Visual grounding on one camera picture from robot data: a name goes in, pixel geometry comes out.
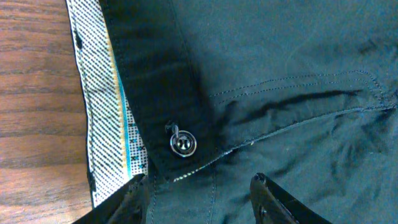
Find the metal button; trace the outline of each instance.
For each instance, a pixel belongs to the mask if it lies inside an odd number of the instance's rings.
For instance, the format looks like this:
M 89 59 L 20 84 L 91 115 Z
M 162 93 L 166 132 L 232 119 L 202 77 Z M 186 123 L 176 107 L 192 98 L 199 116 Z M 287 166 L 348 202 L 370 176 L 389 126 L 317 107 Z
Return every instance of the metal button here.
M 197 140 L 188 131 L 179 131 L 178 127 L 173 128 L 174 134 L 170 138 L 170 147 L 180 157 L 189 157 L 197 149 Z

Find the garment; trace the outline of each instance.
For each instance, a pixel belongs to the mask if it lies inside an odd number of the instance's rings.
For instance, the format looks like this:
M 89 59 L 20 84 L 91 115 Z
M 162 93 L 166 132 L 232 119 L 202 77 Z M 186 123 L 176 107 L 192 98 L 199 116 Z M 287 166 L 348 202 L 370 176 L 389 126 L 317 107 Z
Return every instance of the garment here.
M 398 1 L 99 3 L 147 151 L 147 223 L 254 223 L 258 172 L 332 223 L 396 223 Z

